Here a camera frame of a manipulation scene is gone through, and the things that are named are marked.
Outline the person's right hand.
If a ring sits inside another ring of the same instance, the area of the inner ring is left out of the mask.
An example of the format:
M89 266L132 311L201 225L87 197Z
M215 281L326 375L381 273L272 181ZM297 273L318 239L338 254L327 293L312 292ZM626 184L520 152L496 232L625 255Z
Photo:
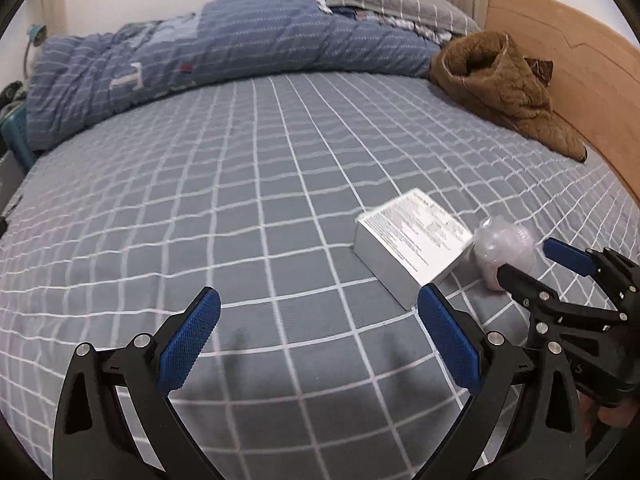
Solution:
M582 408L582 426L585 438L589 439L596 422L603 422L614 428L628 427L639 411L639 400L628 398L616 408L604 408L585 394L578 394L579 405Z

